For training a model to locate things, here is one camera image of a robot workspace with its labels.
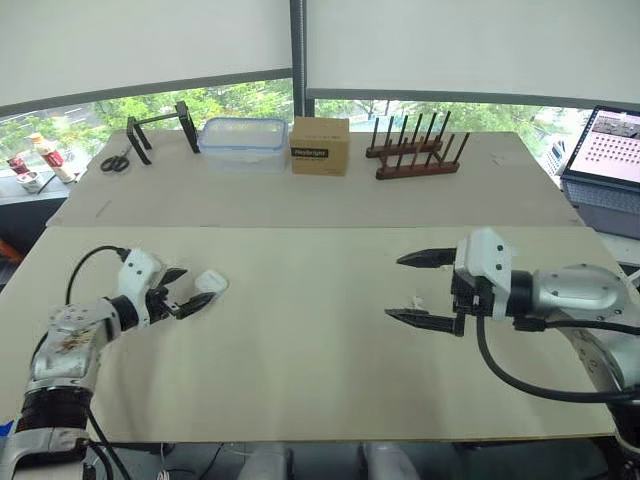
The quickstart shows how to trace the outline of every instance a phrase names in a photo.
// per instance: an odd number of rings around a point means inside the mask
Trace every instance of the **cardboard box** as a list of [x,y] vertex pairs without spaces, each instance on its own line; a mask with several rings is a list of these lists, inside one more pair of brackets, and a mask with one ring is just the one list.
[[289,146],[293,173],[344,175],[349,158],[349,119],[296,117]]

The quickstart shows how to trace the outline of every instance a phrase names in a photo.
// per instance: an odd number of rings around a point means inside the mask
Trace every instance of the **scissors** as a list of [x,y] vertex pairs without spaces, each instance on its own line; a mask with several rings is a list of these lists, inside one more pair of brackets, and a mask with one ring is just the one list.
[[131,145],[129,145],[129,147],[120,155],[113,155],[112,157],[103,160],[100,164],[100,170],[103,172],[122,172],[129,166],[129,159],[126,155],[130,150]]

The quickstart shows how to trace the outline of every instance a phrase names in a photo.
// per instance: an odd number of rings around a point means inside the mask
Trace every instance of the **laptop keyboard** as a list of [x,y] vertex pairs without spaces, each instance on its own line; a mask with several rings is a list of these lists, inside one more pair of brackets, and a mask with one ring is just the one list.
[[564,187],[572,202],[640,214],[640,192],[634,194],[574,182],[566,182]]

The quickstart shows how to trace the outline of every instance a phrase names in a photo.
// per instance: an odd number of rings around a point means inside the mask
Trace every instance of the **black metal stand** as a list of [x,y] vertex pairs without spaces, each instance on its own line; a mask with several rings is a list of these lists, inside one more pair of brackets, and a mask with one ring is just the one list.
[[178,117],[180,120],[180,124],[182,125],[182,130],[184,130],[184,134],[187,136],[187,141],[191,146],[191,150],[193,153],[200,153],[200,149],[198,148],[198,131],[196,130],[195,125],[193,124],[193,120],[191,119],[191,115],[189,114],[189,109],[187,108],[187,104],[183,101],[179,101],[176,103],[176,113],[169,113],[167,115],[160,115],[159,117],[147,118],[145,120],[136,120],[135,117],[129,117],[127,119],[127,138],[131,142],[131,146],[134,148],[140,160],[145,165],[151,165],[151,160],[147,157],[147,154],[140,147],[140,143],[138,142],[138,138],[142,142],[142,146],[145,150],[151,150],[151,144],[149,140],[145,136],[142,131],[141,125],[145,123],[153,123],[158,122],[160,120],[166,120],[168,118]]

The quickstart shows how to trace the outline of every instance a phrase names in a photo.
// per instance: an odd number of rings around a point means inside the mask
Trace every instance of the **window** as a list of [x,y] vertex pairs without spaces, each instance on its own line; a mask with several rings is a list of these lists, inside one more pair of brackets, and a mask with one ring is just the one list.
[[591,114],[591,110],[576,108],[387,100],[317,100],[315,113],[317,117],[347,117],[351,131],[371,132],[376,116],[395,115],[393,129],[400,130],[404,115],[410,115],[407,128],[411,130],[420,113],[448,110],[448,131],[516,132],[547,171],[546,154],[554,142],[562,139],[570,155]]
[[[58,142],[58,150],[72,171],[84,170],[111,133],[126,128],[130,115],[138,119],[173,111],[184,100],[196,125],[202,128],[211,117],[276,117],[293,121],[291,79],[194,88],[176,92],[101,100],[82,105],[27,112],[0,118],[0,176],[13,175],[7,160],[19,155],[34,171],[48,165],[33,151],[29,135],[42,133]],[[151,128],[181,128],[177,119],[153,124]]]

